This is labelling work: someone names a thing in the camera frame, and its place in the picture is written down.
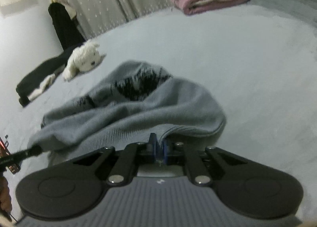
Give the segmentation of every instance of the gray knit sweater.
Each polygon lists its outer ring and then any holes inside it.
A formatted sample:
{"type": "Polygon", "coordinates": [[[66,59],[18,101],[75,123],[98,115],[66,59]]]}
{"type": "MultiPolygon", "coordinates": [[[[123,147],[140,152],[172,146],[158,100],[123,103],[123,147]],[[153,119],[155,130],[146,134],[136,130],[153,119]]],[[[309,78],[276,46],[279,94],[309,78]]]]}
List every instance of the gray knit sweater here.
{"type": "Polygon", "coordinates": [[[28,147],[39,144],[71,159],[105,146],[124,149],[156,133],[206,137],[225,116],[209,92],[145,62],[120,65],[91,91],[47,113],[28,147]]]}

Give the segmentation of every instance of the metal screw head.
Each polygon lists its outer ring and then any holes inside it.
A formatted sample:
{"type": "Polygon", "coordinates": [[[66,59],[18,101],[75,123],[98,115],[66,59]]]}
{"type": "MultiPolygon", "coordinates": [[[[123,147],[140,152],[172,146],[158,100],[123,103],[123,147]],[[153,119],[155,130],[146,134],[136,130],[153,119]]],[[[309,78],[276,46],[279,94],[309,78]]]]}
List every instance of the metal screw head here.
{"type": "Polygon", "coordinates": [[[207,184],[211,179],[206,175],[199,175],[195,178],[195,182],[198,184],[207,184]]]}
{"type": "Polygon", "coordinates": [[[109,178],[108,178],[108,181],[113,183],[113,184],[118,184],[120,182],[123,182],[124,181],[124,177],[122,175],[111,175],[109,178]]]}

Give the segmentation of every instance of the white wall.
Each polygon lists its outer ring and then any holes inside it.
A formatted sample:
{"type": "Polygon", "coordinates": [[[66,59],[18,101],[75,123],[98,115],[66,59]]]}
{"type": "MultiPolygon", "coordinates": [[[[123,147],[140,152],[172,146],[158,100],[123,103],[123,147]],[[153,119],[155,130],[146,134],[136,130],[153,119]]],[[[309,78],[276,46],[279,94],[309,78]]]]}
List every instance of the white wall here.
{"type": "Polygon", "coordinates": [[[6,117],[22,109],[15,91],[19,81],[62,52],[49,4],[50,0],[24,0],[0,8],[0,129],[6,117]]]}

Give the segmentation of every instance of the black circular pad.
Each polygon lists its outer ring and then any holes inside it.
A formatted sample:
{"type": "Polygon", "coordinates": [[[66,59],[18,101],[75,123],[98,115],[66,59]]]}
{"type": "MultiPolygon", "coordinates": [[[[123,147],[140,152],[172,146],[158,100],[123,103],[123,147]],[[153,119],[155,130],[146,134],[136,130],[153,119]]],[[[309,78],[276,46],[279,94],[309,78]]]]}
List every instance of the black circular pad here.
{"type": "Polygon", "coordinates": [[[63,163],[22,179],[16,197],[26,214],[56,220],[89,211],[102,191],[102,182],[89,167],[63,163]]]}
{"type": "Polygon", "coordinates": [[[255,163],[227,168],[215,190],[227,207],[257,219],[294,214],[303,196],[294,177],[255,163]]]}

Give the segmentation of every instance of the bed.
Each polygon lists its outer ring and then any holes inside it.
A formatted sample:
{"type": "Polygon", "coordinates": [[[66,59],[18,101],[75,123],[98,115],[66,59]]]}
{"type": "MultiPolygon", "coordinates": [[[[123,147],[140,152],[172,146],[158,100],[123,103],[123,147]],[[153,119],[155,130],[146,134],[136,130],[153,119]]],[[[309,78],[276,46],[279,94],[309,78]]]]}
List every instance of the bed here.
{"type": "MultiPolygon", "coordinates": [[[[96,40],[106,58],[96,69],[64,83],[58,77],[44,94],[12,115],[2,129],[10,151],[25,149],[42,116],[83,95],[122,62],[145,60],[205,86],[227,116],[216,145],[283,170],[304,188],[297,216],[317,215],[317,3],[251,0],[248,4],[185,16],[167,8],[117,27],[96,40]]],[[[195,140],[197,148],[214,141],[195,140]]],[[[49,165],[42,154],[5,173],[13,190],[26,174],[49,165]]]]}

